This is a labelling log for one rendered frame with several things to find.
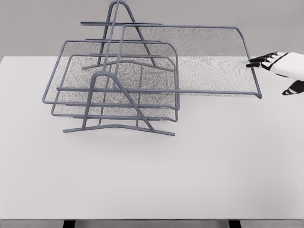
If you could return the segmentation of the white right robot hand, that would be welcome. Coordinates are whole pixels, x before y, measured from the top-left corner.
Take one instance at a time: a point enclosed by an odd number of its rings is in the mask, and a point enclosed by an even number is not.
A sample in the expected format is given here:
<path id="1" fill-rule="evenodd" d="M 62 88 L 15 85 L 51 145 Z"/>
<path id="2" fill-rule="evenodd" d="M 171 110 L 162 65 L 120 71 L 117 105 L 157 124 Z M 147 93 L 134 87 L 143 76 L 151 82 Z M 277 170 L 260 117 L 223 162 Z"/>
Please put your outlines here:
<path id="1" fill-rule="evenodd" d="M 304 54 L 296 52 L 272 52 L 250 59 L 246 67 L 263 68 L 278 76 L 293 79 L 294 82 L 282 92 L 282 95 L 304 93 Z"/>

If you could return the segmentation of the long grey mesh folder tray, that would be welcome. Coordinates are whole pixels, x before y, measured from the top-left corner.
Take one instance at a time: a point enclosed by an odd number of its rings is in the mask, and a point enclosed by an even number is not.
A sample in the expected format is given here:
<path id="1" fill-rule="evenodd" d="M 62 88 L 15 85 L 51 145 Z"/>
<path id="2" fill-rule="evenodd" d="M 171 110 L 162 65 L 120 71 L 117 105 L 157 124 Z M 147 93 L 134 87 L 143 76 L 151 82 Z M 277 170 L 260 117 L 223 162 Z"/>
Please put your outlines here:
<path id="1" fill-rule="evenodd" d="M 143 52 L 173 57 L 179 89 L 185 93 L 256 96 L 262 93 L 237 27 L 127 24 L 123 40 L 137 40 Z"/>

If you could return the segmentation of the small grey mesh folder tray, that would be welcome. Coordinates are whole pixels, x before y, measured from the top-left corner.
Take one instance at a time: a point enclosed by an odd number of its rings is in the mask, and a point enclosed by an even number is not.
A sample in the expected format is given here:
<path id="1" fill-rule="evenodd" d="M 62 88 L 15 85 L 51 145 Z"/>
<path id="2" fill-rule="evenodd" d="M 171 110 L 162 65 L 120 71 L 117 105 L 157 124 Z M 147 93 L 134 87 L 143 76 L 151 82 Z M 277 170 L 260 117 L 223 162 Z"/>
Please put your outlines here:
<path id="1" fill-rule="evenodd" d="M 103 69 L 117 74 L 118 80 L 125 89 L 139 89 L 130 97 L 147 118 L 176 121 L 178 101 L 175 89 L 175 66 L 165 58 L 123 57 L 117 62 L 110 57 L 106 65 L 94 67 L 98 57 L 95 56 L 64 56 L 51 81 L 46 101 L 55 102 L 54 114 L 82 115 L 85 112 L 87 91 L 58 91 L 59 87 L 88 89 L 91 77 Z"/>

